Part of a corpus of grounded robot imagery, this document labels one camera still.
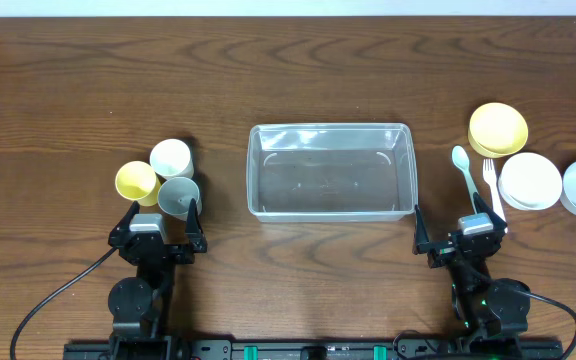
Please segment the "yellow plastic bowl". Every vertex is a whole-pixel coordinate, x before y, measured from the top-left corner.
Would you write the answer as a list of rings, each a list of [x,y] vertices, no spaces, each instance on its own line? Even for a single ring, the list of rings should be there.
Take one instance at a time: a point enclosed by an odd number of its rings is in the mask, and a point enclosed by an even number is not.
[[[469,120],[468,140],[480,155],[500,158],[521,150],[528,140],[528,126],[518,110],[504,103],[479,106]]]

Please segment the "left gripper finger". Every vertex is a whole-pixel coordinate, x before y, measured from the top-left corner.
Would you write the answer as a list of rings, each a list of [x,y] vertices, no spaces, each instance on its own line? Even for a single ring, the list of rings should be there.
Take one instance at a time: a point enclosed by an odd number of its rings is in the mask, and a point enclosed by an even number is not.
[[[204,245],[205,244],[205,234],[199,222],[199,213],[197,207],[197,201],[192,198],[189,203],[185,235],[192,245]]]
[[[109,234],[110,239],[122,239],[130,233],[130,223],[135,215],[139,213],[140,205],[133,201],[126,214],[115,225]]]

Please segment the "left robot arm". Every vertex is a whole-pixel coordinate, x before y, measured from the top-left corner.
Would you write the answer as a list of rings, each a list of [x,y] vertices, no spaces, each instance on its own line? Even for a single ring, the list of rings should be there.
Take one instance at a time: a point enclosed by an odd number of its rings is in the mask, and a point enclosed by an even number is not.
[[[111,230],[108,244],[137,273],[117,282],[108,296],[113,315],[110,336],[111,359],[188,359],[187,341],[166,335],[168,312],[175,282],[175,267],[190,265],[197,253],[207,251],[200,225],[197,201],[192,199],[186,218],[184,244],[167,244],[162,216],[142,214],[131,205]]]

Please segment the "mint green plastic spoon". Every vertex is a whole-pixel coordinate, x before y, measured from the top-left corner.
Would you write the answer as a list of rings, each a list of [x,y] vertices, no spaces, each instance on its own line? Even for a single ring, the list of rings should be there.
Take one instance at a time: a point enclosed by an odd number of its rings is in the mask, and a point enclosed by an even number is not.
[[[474,212],[477,212],[477,207],[474,202],[474,194],[477,193],[477,188],[470,173],[469,156],[462,146],[456,145],[452,149],[451,158],[454,166],[461,171],[464,177],[469,197],[471,200],[471,205],[473,207]]]

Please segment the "yellow plastic cup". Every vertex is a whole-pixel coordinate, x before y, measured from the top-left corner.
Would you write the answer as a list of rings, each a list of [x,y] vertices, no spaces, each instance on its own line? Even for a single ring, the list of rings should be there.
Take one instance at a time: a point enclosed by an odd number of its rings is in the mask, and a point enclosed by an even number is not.
[[[116,173],[115,188],[125,199],[137,201],[141,206],[158,203],[161,182],[154,169],[146,162],[131,161]]]

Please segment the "pale pink plastic fork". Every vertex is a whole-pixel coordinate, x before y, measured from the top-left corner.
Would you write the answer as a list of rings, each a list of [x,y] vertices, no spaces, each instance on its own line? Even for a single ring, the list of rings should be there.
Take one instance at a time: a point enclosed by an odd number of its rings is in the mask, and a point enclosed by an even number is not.
[[[494,167],[494,161],[491,158],[485,158],[483,161],[483,179],[488,184],[491,193],[493,211],[502,219],[506,220],[499,190],[497,187],[497,174]]]

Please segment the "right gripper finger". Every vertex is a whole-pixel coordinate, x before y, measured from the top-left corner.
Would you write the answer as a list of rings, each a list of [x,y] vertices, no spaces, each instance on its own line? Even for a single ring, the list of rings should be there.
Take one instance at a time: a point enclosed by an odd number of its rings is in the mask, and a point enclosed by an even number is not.
[[[504,220],[485,202],[478,192],[473,195],[474,206],[477,213],[485,213],[491,220],[495,231],[504,230]]]
[[[415,209],[415,232],[414,232],[414,245],[415,246],[428,246],[430,240],[424,223],[421,209],[418,205]]]

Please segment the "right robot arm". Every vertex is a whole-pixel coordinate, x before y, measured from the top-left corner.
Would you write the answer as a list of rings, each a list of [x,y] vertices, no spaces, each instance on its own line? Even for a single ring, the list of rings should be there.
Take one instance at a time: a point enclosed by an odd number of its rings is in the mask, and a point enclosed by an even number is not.
[[[501,248],[507,223],[474,195],[475,213],[458,220],[458,229],[442,241],[430,239],[419,206],[415,207],[413,253],[425,254],[431,269],[445,267],[452,281],[452,306],[466,330],[430,344],[432,355],[520,358],[519,335],[528,329],[529,291],[521,281],[493,279],[486,260]]]

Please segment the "white plastic bowl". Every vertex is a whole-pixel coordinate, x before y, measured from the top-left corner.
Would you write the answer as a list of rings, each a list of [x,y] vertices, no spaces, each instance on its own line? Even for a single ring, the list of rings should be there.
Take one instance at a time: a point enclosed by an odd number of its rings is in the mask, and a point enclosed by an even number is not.
[[[537,153],[511,156],[498,180],[502,198],[519,210],[544,210],[553,206],[563,190],[562,176],[552,161]]]

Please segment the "grey plastic cup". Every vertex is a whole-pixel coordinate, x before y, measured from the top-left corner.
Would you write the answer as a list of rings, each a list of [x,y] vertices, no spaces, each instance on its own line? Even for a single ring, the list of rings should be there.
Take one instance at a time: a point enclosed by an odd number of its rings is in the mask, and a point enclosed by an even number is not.
[[[168,215],[185,221],[191,200],[196,201],[197,213],[202,212],[199,186],[189,178],[176,177],[167,180],[158,193],[159,207]]]

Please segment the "white plastic cup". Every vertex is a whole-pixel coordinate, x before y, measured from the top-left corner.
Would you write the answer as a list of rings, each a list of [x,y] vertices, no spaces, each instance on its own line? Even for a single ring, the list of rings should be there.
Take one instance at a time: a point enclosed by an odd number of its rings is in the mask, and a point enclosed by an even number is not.
[[[149,163],[154,171],[166,180],[194,176],[190,148],[179,139],[166,139],[159,142],[150,153]]]

